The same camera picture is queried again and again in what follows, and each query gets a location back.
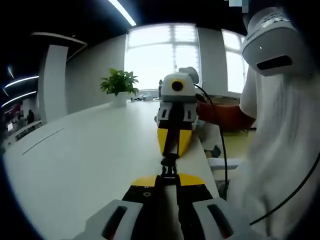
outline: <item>window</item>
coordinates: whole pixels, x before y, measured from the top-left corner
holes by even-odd
[[[201,79],[199,55],[194,24],[149,25],[129,31],[124,69],[138,76],[139,90],[154,90],[159,80],[179,68],[194,67]]]
[[[241,44],[245,37],[227,30],[222,30],[228,75],[228,91],[241,94],[248,73],[248,64],[242,57]]]

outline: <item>floor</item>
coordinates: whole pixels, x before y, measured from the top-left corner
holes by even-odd
[[[255,130],[250,130],[248,135],[245,132],[238,133],[224,133],[224,142],[225,142],[225,150],[228,158],[240,158],[245,159],[247,150],[253,141]],[[223,153],[220,155],[221,160],[223,161],[224,155]],[[234,170],[228,171],[229,178],[232,177]],[[225,179],[225,171],[224,170],[216,170],[213,172],[213,176],[215,180],[224,180]]]

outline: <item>black cable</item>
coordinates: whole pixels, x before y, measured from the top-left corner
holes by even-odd
[[[285,205],[290,199],[292,199],[294,197],[294,195],[297,194],[297,192],[299,192],[299,190],[305,185],[305,183],[308,181],[308,179],[310,178],[311,174],[315,171],[318,163],[320,160],[320,152],[318,154],[318,157],[316,158],[312,168],[310,169],[310,171],[308,172],[308,174],[305,176],[305,178],[303,179],[303,181],[300,183],[300,185],[283,201],[281,202],[278,206],[276,206],[274,209],[272,209],[271,211],[267,212],[265,215],[263,215],[262,217],[259,217],[258,219],[250,222],[250,226],[252,226],[253,224],[256,224],[258,222],[260,222],[261,220],[267,218],[268,216],[270,216],[271,214],[273,214],[275,211],[277,211],[278,209],[280,209],[283,205]]]
[[[217,113],[216,107],[213,104],[213,102],[211,101],[211,98],[209,97],[209,95],[205,92],[205,90],[203,90],[201,87],[199,87],[198,85],[194,84],[198,89],[200,89],[205,97],[209,100],[210,104],[212,105],[212,108],[215,112],[216,115],[216,121],[218,123],[219,126],[219,131],[220,131],[220,137],[221,137],[221,141],[222,141],[222,149],[223,149],[223,155],[224,155],[224,181],[225,181],[225,186],[224,186],[224,190],[223,190],[223,196],[222,198],[224,200],[227,200],[227,190],[228,190],[228,163],[227,163],[227,151],[226,151],[226,145],[225,145],[225,138],[224,135],[222,134],[222,130],[221,130],[221,124],[220,124],[220,119],[219,119],[219,115]]]

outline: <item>green leaves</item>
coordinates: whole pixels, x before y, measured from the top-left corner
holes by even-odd
[[[133,84],[138,83],[134,76],[134,72],[127,72],[122,70],[116,70],[110,68],[110,77],[101,78],[103,81],[100,83],[100,90],[106,92],[106,94],[115,94],[116,96],[120,92],[134,93],[135,95],[139,92],[138,88],[134,87]]]

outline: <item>ceiling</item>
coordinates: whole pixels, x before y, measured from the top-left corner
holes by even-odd
[[[225,0],[118,0],[135,20],[137,26],[185,22],[198,27],[227,29],[246,35],[240,7],[229,7]],[[49,44],[69,47],[69,56],[82,45],[56,37],[34,36],[47,32],[74,37],[88,43],[88,48],[125,34],[130,24],[108,0],[10,0],[1,7],[2,87],[16,80],[36,76],[40,61]],[[0,91],[0,104],[37,89],[37,82],[12,87],[9,96]]]

